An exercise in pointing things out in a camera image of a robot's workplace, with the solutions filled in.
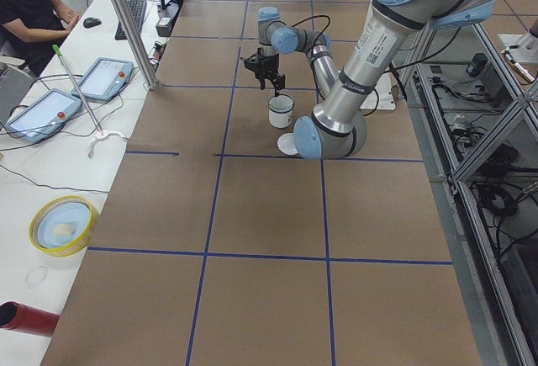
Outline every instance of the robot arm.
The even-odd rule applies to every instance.
[[[294,126],[295,145],[304,158],[340,158],[359,151],[367,135],[360,107],[409,34],[426,24],[444,29],[483,21],[493,12],[493,0],[372,0],[372,11],[340,71],[323,34],[286,26],[276,8],[259,12],[261,47],[256,56],[245,60],[245,67],[255,71],[255,60],[270,59],[276,61],[274,75],[279,53],[303,52],[325,98],[314,106],[310,117],[300,118]]]

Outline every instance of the person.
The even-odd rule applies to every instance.
[[[61,0],[0,0],[0,33],[39,76],[80,14]]]

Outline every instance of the person's arm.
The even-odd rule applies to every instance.
[[[5,23],[3,27],[26,43],[46,42],[49,40],[61,40],[67,37],[75,27],[78,19],[72,19],[66,29],[38,29],[28,28],[21,19],[15,19]]]
[[[67,7],[61,0],[50,0],[50,4],[54,11],[56,11],[56,14],[58,14],[58,17],[67,24],[70,24],[72,20],[78,21],[81,17],[79,12]]]

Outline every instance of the computer mouse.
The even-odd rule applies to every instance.
[[[100,24],[101,24],[101,20],[96,19],[95,17],[88,17],[82,23],[82,25],[84,25],[84,28],[91,28],[91,27],[95,27],[95,26],[100,25]]]

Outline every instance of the green handle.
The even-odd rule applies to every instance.
[[[61,52],[60,52],[60,47],[56,44],[52,45],[52,49],[54,50],[54,52],[58,55],[58,56],[61,56]]]

